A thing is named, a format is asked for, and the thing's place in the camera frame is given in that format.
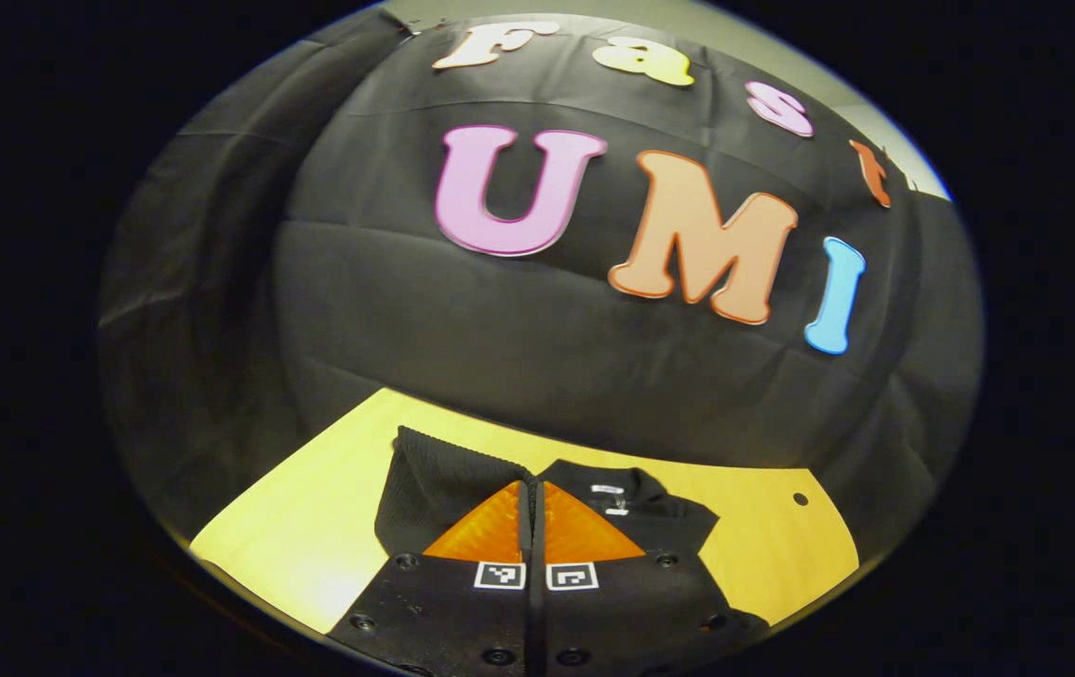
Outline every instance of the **wrinkled black fabric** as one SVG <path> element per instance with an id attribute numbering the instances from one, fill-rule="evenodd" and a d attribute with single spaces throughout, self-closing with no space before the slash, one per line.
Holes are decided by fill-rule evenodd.
<path id="1" fill-rule="evenodd" d="M 259 66 L 173 139 L 119 224 L 101 297 L 103 398 L 134 485 L 192 536 L 390 387 L 633 456 L 808 467 L 861 559 L 883 556 L 949 471 L 979 380 L 979 279 L 954 205 L 907 190 L 883 157 L 892 208 L 877 205 L 847 141 L 874 143 L 790 82 L 647 27 L 507 20 L 524 18 L 560 30 L 435 72 L 468 27 L 501 17 L 408 39 L 361 12 Z M 696 84 L 597 63 L 614 35 L 685 53 Z M 794 95 L 814 138 L 754 115 L 749 80 Z M 486 257 L 439 231 L 442 134 L 473 124 L 519 133 L 486 193 L 499 218 L 531 204 L 534 133 L 608 142 L 548 249 Z M 608 286 L 641 220 L 645 149 L 703 163 L 722 215 L 766 191 L 797 211 L 765 325 Z M 868 262 L 843 356 L 803 340 L 826 236 Z"/>
<path id="2" fill-rule="evenodd" d="M 648 552 L 700 552 L 718 519 L 704 505 L 670 495 L 641 469 L 590 467 L 558 460 L 533 476 L 518 463 L 400 427 L 374 534 L 388 553 L 424 552 L 465 514 L 516 479 L 529 488 L 550 481 Z M 628 515 L 606 514 L 615 507 L 615 498 L 593 492 L 593 485 L 622 489 Z M 529 496 L 534 495 L 530 489 Z M 533 525 L 526 528 L 532 532 Z"/>
<path id="3" fill-rule="evenodd" d="M 388 553 L 420 553 L 483 501 L 529 472 L 400 427 L 374 535 Z"/>
<path id="4" fill-rule="evenodd" d="M 837 113 L 730 56 L 606 18 L 559 21 L 494 63 L 433 71 L 465 27 L 403 44 L 335 113 L 300 169 L 274 243 L 283 359 L 310 433 L 346 409 L 338 394 L 386 386 L 543 436 L 648 458 L 808 467 L 849 523 L 863 560 L 920 517 L 971 417 L 983 317 L 974 259 L 950 202 L 909 190 L 889 159 L 892 208 L 876 204 Z M 631 34 L 688 55 L 696 84 L 603 68 L 591 51 Z M 744 83 L 791 91 L 816 134 L 754 115 Z M 450 243 L 433 204 L 444 132 L 504 125 L 486 206 L 528 211 L 545 155 L 538 132 L 597 134 L 562 237 L 503 259 Z M 645 149 L 708 169 L 722 215 L 751 192 L 797 211 L 765 325 L 706 304 L 622 294 L 649 181 Z M 850 348 L 804 343 L 829 259 L 826 236 L 862 253 Z"/>
<path id="5" fill-rule="evenodd" d="M 660 481 L 640 467 L 589 467 L 558 460 L 538 479 L 583 501 L 646 552 L 699 553 L 718 519 L 704 505 L 666 493 Z M 616 487 L 624 493 L 594 492 L 596 485 Z M 628 513 L 610 515 L 608 508 L 616 507 Z"/>
<path id="6" fill-rule="evenodd" d="M 103 404 L 134 487 L 187 538 L 311 438 L 283 377 L 271 244 L 300 162 L 400 26 L 366 10 L 258 66 L 173 138 L 116 227 Z"/>

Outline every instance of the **foam letter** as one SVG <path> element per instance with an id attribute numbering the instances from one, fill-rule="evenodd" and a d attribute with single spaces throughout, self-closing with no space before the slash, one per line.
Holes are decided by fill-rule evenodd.
<path id="1" fill-rule="evenodd" d="M 459 44 L 452 55 L 434 61 L 434 69 L 452 69 L 455 66 L 478 66 L 489 64 L 499 59 L 499 55 L 491 52 L 499 46 L 504 52 L 512 52 L 524 47 L 532 40 L 534 33 L 554 34 L 558 31 L 558 25 L 554 21 L 515 21 L 503 23 L 503 25 L 474 26 L 465 33 L 468 38 Z"/>
<path id="2" fill-rule="evenodd" d="M 619 72 L 640 72 L 666 85 L 686 86 L 696 82 L 688 74 L 688 57 L 665 44 L 640 38 L 610 38 L 613 47 L 601 47 L 591 53 L 594 60 Z"/>
<path id="3" fill-rule="evenodd" d="M 880 162 L 876 161 L 876 154 L 859 141 L 851 141 L 850 145 L 859 154 L 859 167 L 863 170 L 863 181 L 868 182 L 872 196 L 876 197 L 876 202 L 879 202 L 882 207 L 889 208 L 892 206 L 892 198 L 889 198 L 889 193 L 884 189 L 884 179 L 888 175 L 880 167 Z"/>
<path id="4" fill-rule="evenodd" d="M 556 243 L 575 210 L 589 159 L 608 149 L 602 139 L 589 133 L 539 133 L 533 143 L 545 150 L 545 165 L 532 206 L 524 218 L 502 220 L 486 211 L 486 182 L 500 150 L 515 139 L 515 131 L 489 125 L 446 133 L 449 157 L 438 185 L 438 224 L 446 237 L 474 253 L 520 257 Z"/>
<path id="5" fill-rule="evenodd" d="M 650 176 L 650 191 L 628 261 L 610 271 L 608 283 L 639 297 L 671 294 L 675 283 L 666 262 L 676 248 L 685 301 L 700 301 L 729 270 L 726 286 L 713 294 L 714 312 L 745 325 L 766 321 L 766 300 L 787 231 L 796 228 L 796 210 L 756 192 L 722 224 L 708 171 L 700 162 L 662 150 L 645 150 L 636 162 Z"/>
<path id="6" fill-rule="evenodd" d="M 797 136 L 813 136 L 813 125 L 804 116 L 804 106 L 794 96 L 783 93 L 774 86 L 761 82 L 748 82 L 747 91 L 750 93 L 747 103 L 759 113 L 761 119 L 778 125 Z"/>
<path id="7" fill-rule="evenodd" d="M 863 254 L 836 236 L 825 240 L 826 256 L 830 257 L 830 275 L 821 297 L 821 311 L 812 325 L 804 327 L 804 340 L 821 352 L 841 356 L 846 352 L 846 325 L 859 290 L 859 275 L 868 270 Z"/>

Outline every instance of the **yellow table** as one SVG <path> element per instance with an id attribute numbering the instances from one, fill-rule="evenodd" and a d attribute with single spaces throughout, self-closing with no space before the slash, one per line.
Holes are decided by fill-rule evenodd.
<path id="1" fill-rule="evenodd" d="M 253 594 L 327 633 L 387 560 L 374 536 L 400 426 L 520 463 L 641 467 L 718 515 L 700 556 L 730 606 L 782 621 L 859 566 L 842 515 L 803 469 L 718 467 L 569 445 L 382 389 L 232 501 L 190 544 Z M 808 504 L 797 505 L 794 493 Z"/>

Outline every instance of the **clothing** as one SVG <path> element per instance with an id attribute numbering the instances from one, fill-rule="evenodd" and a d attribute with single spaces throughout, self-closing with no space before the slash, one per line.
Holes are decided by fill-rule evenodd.
<path id="1" fill-rule="evenodd" d="M 501 565 L 519 573 L 512 577 L 515 587 L 498 574 L 481 587 L 488 562 L 421 553 L 477 504 L 496 501 L 502 487 L 518 480 L 521 562 Z M 602 486 L 608 500 L 599 498 Z M 592 562 L 584 571 L 590 587 L 556 588 L 558 571 L 584 564 L 546 571 L 545 498 L 551 487 L 580 499 L 649 551 Z M 606 514 L 616 496 L 628 499 L 628 514 Z M 390 557 L 329 635 L 420 674 L 477 674 L 485 651 L 504 661 L 491 664 L 491 674 L 510 677 L 640 674 L 720 659 L 769 625 L 730 608 L 697 556 L 716 522 L 705 506 L 669 495 L 640 469 L 560 460 L 533 476 L 518 463 L 400 427 L 374 523 Z M 577 660 L 585 663 L 568 664 L 571 650 L 583 652 L 586 659 Z"/>
<path id="2" fill-rule="evenodd" d="M 533 476 L 518 463 L 465 449 L 400 427 L 374 534 L 388 553 L 424 552 L 438 536 L 510 481 L 532 488 L 551 481 L 648 552 L 700 552 L 717 516 L 694 501 L 672 496 L 641 469 L 614 470 L 558 462 Z M 619 489 L 594 492 L 593 487 Z M 625 515 L 618 509 L 625 501 Z"/>

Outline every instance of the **black cloth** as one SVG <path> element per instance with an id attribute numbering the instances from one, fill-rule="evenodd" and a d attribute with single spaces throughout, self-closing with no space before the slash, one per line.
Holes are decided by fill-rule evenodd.
<path id="1" fill-rule="evenodd" d="M 590 467 L 558 460 L 533 476 L 519 463 L 452 445 L 401 424 L 374 518 L 374 534 L 388 553 L 424 552 L 471 509 L 516 479 L 530 490 L 538 481 L 550 481 L 646 552 L 700 552 L 718 519 L 704 505 L 670 495 L 641 469 Z M 597 485 L 621 489 L 628 515 L 606 514 L 618 501 L 615 493 L 593 492 Z"/>
<path id="2" fill-rule="evenodd" d="M 400 427 L 374 535 L 388 553 L 420 553 L 465 514 L 531 473 L 518 463 L 481 455 Z"/>
<path id="3" fill-rule="evenodd" d="M 435 445 L 439 441 L 405 429 L 400 437 L 405 442 L 396 445 L 396 458 L 426 459 L 447 451 L 446 465 L 486 466 L 439 473 L 455 477 L 455 486 L 464 487 L 465 477 L 507 470 L 500 459 Z M 561 470 L 575 478 L 573 469 Z M 521 523 L 532 523 L 533 534 L 545 531 L 545 485 L 521 485 L 518 515 Z M 755 614 L 729 607 L 694 552 L 594 562 L 593 588 L 551 590 L 540 564 L 545 561 L 543 538 L 521 529 L 520 545 L 528 575 L 506 589 L 477 586 L 479 562 L 397 552 L 327 634 L 414 674 L 611 677 L 706 664 L 748 646 L 769 629 Z M 573 663 L 568 658 L 572 651 Z"/>
<path id="4" fill-rule="evenodd" d="M 646 552 L 673 550 L 699 553 L 717 523 L 717 515 L 694 501 L 672 496 L 649 472 L 590 467 L 556 460 L 538 475 L 571 493 L 618 529 Z M 597 492 L 597 486 L 615 487 L 622 493 Z M 610 508 L 627 510 L 610 514 Z"/>
<path id="5" fill-rule="evenodd" d="M 882 154 L 892 206 L 876 204 L 849 141 L 876 143 L 790 81 L 643 26 L 531 17 L 558 21 L 559 32 L 485 66 L 431 68 L 468 27 L 502 17 L 404 43 L 300 168 L 272 268 L 283 362 L 309 432 L 356 406 L 348 393 L 383 386 L 633 456 L 808 467 L 862 560 L 886 553 L 950 467 L 979 380 L 979 277 L 955 206 L 912 191 Z M 683 52 L 696 84 L 603 68 L 591 52 L 616 34 Z M 796 96 L 814 136 L 754 115 L 751 80 Z M 534 134 L 569 129 L 608 143 L 586 168 L 558 243 L 502 259 L 442 234 L 442 136 L 473 124 L 518 132 L 486 190 L 503 219 L 531 205 L 545 162 Z M 722 217 L 751 192 L 796 210 L 764 325 L 685 304 L 678 289 L 649 300 L 606 282 L 642 220 L 649 178 L 635 158 L 646 149 L 703 163 Z M 842 356 L 804 342 L 829 271 L 826 236 L 868 262 Z"/>
<path id="6" fill-rule="evenodd" d="M 103 406 L 134 488 L 185 538 L 313 437 L 284 378 L 271 244 L 315 139 L 408 38 L 401 27 L 364 10 L 258 66 L 172 139 L 116 227 Z"/>
<path id="7" fill-rule="evenodd" d="M 382 387 L 579 445 L 689 463 L 808 467 L 861 561 L 929 504 L 970 420 L 983 352 L 979 274 L 955 206 L 869 196 L 837 112 L 734 57 L 644 26 L 568 14 L 494 63 L 434 71 L 465 29 L 416 38 L 371 9 L 267 60 L 174 138 L 125 212 L 104 271 L 102 392 L 133 484 L 191 537 L 253 481 Z M 516 20 L 518 17 L 507 17 Z M 592 59 L 612 35 L 666 44 L 696 84 Z M 816 133 L 766 124 L 744 83 L 789 91 Z M 562 237 L 482 256 L 434 220 L 463 125 L 519 133 L 486 192 L 521 217 L 545 155 L 534 133 L 605 139 Z M 605 280 L 627 260 L 642 150 L 708 169 L 722 215 L 751 192 L 796 210 L 765 325 Z M 804 343 L 835 236 L 862 253 L 850 348 Z"/>

